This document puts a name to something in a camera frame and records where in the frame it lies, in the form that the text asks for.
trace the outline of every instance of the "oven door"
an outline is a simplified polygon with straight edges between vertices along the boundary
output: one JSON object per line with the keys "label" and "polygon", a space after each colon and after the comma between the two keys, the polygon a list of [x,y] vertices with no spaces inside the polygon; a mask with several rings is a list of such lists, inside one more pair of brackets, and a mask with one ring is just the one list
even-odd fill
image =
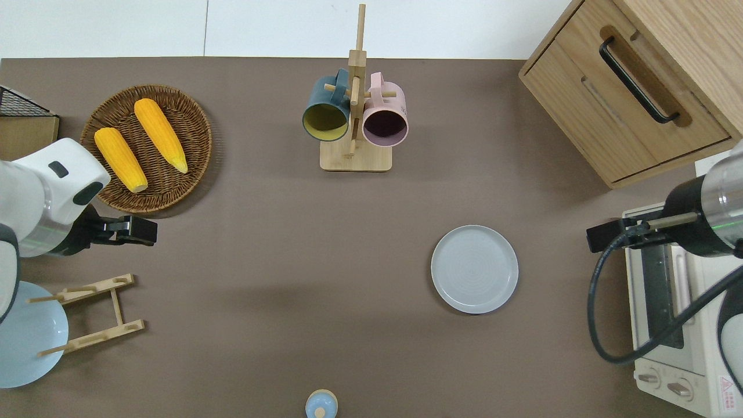
{"label": "oven door", "polygon": [[[695,263],[676,244],[626,249],[632,341],[635,349],[660,332],[698,296]],[[705,374],[700,312],[644,358]]]}

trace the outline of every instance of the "oven knob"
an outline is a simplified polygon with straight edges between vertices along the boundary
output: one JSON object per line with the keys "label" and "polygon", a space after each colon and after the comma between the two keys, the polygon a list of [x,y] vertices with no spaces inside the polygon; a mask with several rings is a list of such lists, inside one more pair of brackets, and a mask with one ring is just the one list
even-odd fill
{"label": "oven knob", "polygon": [[669,383],[667,386],[668,390],[679,395],[687,401],[694,399],[694,392],[692,391],[692,385],[686,379],[679,379],[676,383]]}
{"label": "oven knob", "polygon": [[650,368],[645,373],[639,373],[638,371],[635,371],[635,379],[639,380],[640,382],[648,383],[655,389],[658,389],[661,386],[661,378],[658,375],[657,370],[653,368]]}

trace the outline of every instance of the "warning label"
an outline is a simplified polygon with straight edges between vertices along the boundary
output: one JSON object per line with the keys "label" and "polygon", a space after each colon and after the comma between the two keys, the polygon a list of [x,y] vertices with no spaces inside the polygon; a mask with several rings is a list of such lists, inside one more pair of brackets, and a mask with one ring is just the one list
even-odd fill
{"label": "warning label", "polygon": [[736,412],[736,388],[730,376],[720,376],[720,400],[723,412]]}

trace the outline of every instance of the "corn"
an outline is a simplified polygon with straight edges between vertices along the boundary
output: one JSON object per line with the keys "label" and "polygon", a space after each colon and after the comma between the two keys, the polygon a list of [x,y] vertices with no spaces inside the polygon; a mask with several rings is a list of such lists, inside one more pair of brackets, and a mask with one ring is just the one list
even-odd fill
{"label": "corn", "polygon": [[129,191],[139,193],[147,188],[147,177],[144,176],[134,153],[124,141],[124,137],[115,128],[98,129],[94,135],[96,147]]}
{"label": "corn", "polygon": [[134,114],[165,161],[181,173],[187,173],[184,149],[160,106],[153,99],[139,99],[134,103]]}

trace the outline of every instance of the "round woven tray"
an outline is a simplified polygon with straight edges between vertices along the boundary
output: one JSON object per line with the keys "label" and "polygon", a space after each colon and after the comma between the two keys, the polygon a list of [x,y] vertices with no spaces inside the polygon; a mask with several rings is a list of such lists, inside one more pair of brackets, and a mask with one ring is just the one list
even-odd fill
{"label": "round woven tray", "polygon": [[[134,115],[134,102],[145,97],[160,105],[181,140],[188,173],[179,172],[165,161]],[[93,138],[105,127],[118,129],[126,139],[147,177],[146,190],[130,192],[108,166]],[[102,202],[124,212],[151,213],[173,206],[194,190],[209,165],[212,128],[191,97],[173,87],[150,84],[122,90],[98,106],[85,124],[80,143],[111,175],[111,182],[98,193]]]}

